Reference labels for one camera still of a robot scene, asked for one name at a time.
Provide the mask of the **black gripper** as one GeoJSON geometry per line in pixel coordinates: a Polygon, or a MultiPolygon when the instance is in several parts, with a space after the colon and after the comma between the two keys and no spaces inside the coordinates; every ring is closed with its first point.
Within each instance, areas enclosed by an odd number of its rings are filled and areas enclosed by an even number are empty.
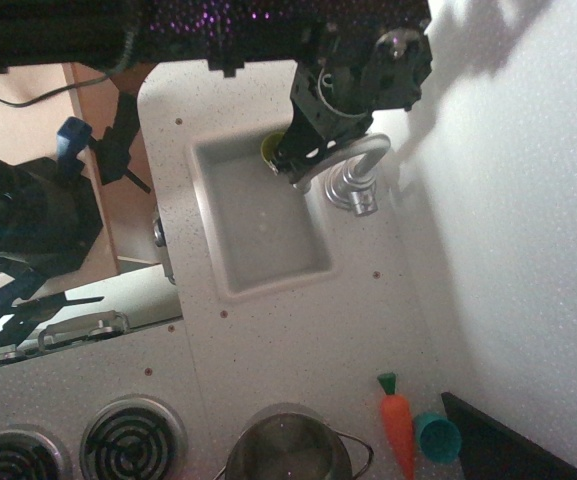
{"type": "Polygon", "coordinates": [[[333,105],[324,86],[328,73],[298,64],[291,89],[293,118],[290,125],[269,134],[269,168],[296,184],[312,173],[338,143],[360,136],[373,122],[368,112],[347,113],[333,105]]]}

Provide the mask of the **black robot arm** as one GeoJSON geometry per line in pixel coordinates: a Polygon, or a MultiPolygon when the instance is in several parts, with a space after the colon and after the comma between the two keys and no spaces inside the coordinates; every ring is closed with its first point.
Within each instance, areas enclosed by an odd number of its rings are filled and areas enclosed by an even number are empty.
{"type": "Polygon", "coordinates": [[[425,1],[0,1],[0,73],[201,60],[232,77],[292,61],[293,117],[269,164],[297,183],[363,137],[376,111],[421,98],[430,21],[425,1]]]}

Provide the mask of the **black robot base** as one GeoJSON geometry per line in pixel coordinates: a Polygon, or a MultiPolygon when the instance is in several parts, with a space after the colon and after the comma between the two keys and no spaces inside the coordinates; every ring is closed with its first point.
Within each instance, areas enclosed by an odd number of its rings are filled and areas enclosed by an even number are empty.
{"type": "Polygon", "coordinates": [[[41,157],[0,160],[0,273],[47,280],[78,270],[103,227],[91,181],[41,157]]]}

